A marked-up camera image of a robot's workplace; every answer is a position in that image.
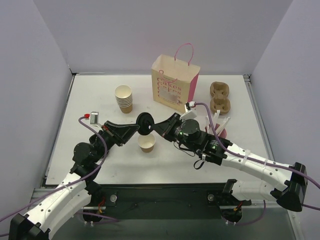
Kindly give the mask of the black coffee cup lid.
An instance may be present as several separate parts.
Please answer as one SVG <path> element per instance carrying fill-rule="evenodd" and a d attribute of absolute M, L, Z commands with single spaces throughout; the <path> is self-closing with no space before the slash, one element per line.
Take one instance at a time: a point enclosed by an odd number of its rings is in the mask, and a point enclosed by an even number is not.
<path fill-rule="evenodd" d="M 150 113 L 140 113 L 136 119 L 136 124 L 139 125 L 138 133 L 142 136 L 149 135 L 153 131 L 152 125 L 154 123 L 154 119 Z"/>

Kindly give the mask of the single brown paper cup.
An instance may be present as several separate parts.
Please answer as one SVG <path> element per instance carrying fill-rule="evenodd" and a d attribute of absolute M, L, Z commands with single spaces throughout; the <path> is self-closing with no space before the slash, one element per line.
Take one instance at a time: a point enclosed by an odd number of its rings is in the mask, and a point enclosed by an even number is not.
<path fill-rule="evenodd" d="M 140 135 L 137 139 L 137 143 L 144 153 L 150 153 L 154 149 L 156 139 L 152 134 Z"/>

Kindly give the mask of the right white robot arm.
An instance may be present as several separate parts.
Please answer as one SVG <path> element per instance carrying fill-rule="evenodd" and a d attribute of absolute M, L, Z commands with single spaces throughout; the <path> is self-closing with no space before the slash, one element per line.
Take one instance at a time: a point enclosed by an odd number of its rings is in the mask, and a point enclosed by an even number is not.
<path fill-rule="evenodd" d="M 160 123 L 147 123 L 146 128 L 169 142 L 184 145 L 185 150 L 195 153 L 202 161 L 234 168 L 258 179 L 257 182 L 232 180 L 221 192 L 225 203 L 268 200 L 293 212 L 302 211 L 308 185 L 303 164 L 281 164 L 260 157 L 201 130 L 195 119 L 180 120 L 176 113 Z"/>

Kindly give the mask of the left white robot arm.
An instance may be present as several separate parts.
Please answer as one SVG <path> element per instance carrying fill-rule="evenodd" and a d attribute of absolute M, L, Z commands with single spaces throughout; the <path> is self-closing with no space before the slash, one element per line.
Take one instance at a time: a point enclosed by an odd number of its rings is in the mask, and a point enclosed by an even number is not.
<path fill-rule="evenodd" d="M 70 172 L 51 192 L 36 201 L 24 215 L 10 221 L 10 240 L 50 240 L 74 214 L 86 205 L 95 206 L 102 199 L 101 187 L 94 181 L 110 148 L 126 144 L 139 130 L 138 124 L 114 124 L 107 121 L 88 142 L 78 143 L 73 150 Z"/>

